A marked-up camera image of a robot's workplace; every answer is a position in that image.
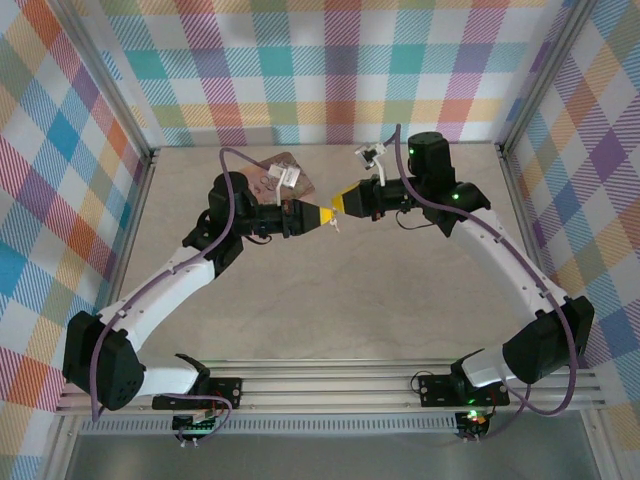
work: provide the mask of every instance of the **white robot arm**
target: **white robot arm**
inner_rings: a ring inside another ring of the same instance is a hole
[[[285,238],[297,236],[333,218],[332,210],[300,200],[260,205],[244,175],[231,172],[230,179],[235,211],[232,228],[215,248],[207,247],[222,235],[230,211],[222,176],[209,192],[209,209],[162,268],[96,315],[79,312],[69,322],[63,374],[87,393],[95,375],[97,399],[105,408],[117,410],[140,395],[215,393],[209,386],[209,370],[202,364],[182,354],[139,357],[144,342],[178,305],[224,272],[242,252],[243,238],[269,238],[276,233]],[[144,294],[137,295],[142,289]],[[131,300],[134,296],[139,296],[135,302]],[[109,331],[103,335],[105,328]],[[101,335],[104,341],[99,345]],[[98,362],[92,371],[96,348]]]
[[[546,278],[509,237],[478,187],[456,181],[449,143],[441,134],[412,135],[408,139],[408,149],[409,171],[414,176],[387,178],[383,184],[380,177],[374,175],[335,197],[333,206],[347,215],[369,217],[373,221],[382,218],[387,211],[406,213],[412,208],[421,208],[429,221],[474,258],[511,306],[523,329],[503,345],[474,352],[452,365],[451,384],[458,392],[461,404],[468,394],[479,388],[501,384],[511,378],[530,385],[569,363],[567,335],[548,295],[560,305],[567,319],[576,355],[582,353],[594,315],[589,301],[585,297],[569,298],[562,288]],[[396,159],[401,167],[398,152],[396,150]],[[367,165],[372,165],[378,148],[375,145],[363,147],[358,153],[363,155]],[[416,194],[425,201],[419,202]],[[480,223],[449,210],[472,213],[501,237],[495,238]],[[525,265],[505,243],[524,258]],[[540,290],[532,272],[543,280],[546,291]]]

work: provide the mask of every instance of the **colorful checkered pattern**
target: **colorful checkered pattern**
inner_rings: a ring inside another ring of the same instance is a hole
[[[163,144],[192,146],[359,143],[390,136],[396,123],[405,134],[491,140],[540,15],[553,2],[101,4],[122,49],[120,56],[107,52],[107,63],[121,65],[120,58],[131,66]],[[132,110],[143,117],[139,105]]]
[[[562,33],[562,30],[567,22],[567,17],[569,16],[569,13],[571,13],[571,9],[577,3],[577,1],[578,0],[564,0],[562,2],[562,5],[558,13],[556,14],[553,24],[547,32],[540,50],[538,51],[535,60],[529,68],[529,73],[527,74],[524,83],[520,87],[518,96],[515,102],[513,102],[511,109],[509,110],[509,114],[507,115],[507,119],[502,126],[502,129],[500,130],[500,134],[498,135],[498,138],[495,139],[496,143],[503,144],[506,140],[507,135],[513,128],[516,119],[524,108],[527,97],[533,89],[535,81],[540,75],[540,71],[542,70],[543,65],[549,59],[549,56],[553,51],[553,46],[557,42],[560,33]]]
[[[546,270],[593,302],[587,360],[640,475],[640,1],[600,0],[515,149]]]
[[[70,317],[105,301],[142,164],[44,0],[0,15],[0,479],[34,478]]]

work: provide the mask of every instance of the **plaid wall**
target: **plaid wall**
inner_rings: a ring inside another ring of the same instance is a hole
[[[525,81],[522,83],[520,87],[520,91],[518,92],[518,96],[515,101],[511,105],[511,109],[509,110],[509,114],[507,115],[507,119],[500,130],[500,134],[495,139],[495,143],[504,143],[509,131],[512,129],[516,119],[520,115],[522,108],[524,107],[524,102],[527,99],[527,96],[531,93],[533,89],[533,84],[538,79],[538,75],[540,74],[540,70],[549,59],[551,52],[553,51],[553,45],[558,40],[558,37],[562,33],[562,29],[566,24],[569,13],[571,13],[571,9],[576,4],[578,0],[564,0],[556,17],[551,25],[551,28],[547,32],[542,45],[540,46],[540,50],[538,51],[535,60],[531,63],[529,67],[529,72],[525,78]]]
[[[86,0],[89,4],[98,0]],[[76,0],[82,15],[83,0]],[[160,145],[488,141],[545,8],[561,0],[104,0],[87,18]]]
[[[64,329],[105,301],[139,153],[44,0],[0,1],[0,479],[40,463]]]
[[[587,360],[640,477],[640,0],[600,0],[515,149],[546,270],[596,310]]]

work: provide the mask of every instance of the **beige floor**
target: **beige floor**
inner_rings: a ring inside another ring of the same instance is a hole
[[[283,147],[247,147],[263,159]],[[316,200],[368,176],[351,146],[289,147]],[[515,217],[492,146],[452,146],[459,180],[476,183],[507,229]],[[127,270],[124,292],[151,275],[207,207],[220,173],[215,148],[163,149]],[[390,154],[389,175],[397,176]],[[229,166],[241,168],[231,158]],[[406,223],[423,221],[410,214]],[[151,335],[148,353],[214,358],[452,358],[502,343],[517,323],[491,281],[436,228],[404,231],[340,217],[302,237],[245,252]]]

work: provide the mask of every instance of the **black mounting plate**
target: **black mounting plate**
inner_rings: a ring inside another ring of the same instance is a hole
[[[226,398],[231,402],[235,410],[240,406],[240,399],[242,398],[242,379],[209,378],[205,392],[201,393],[201,395],[217,395]],[[209,410],[211,406],[211,400],[183,400],[165,397],[164,395],[153,397],[153,402],[151,403],[153,410]]]
[[[502,382],[491,383],[467,395],[464,402],[453,388],[449,375],[421,375],[418,392],[422,407],[493,407],[509,405],[509,394],[500,391]]]

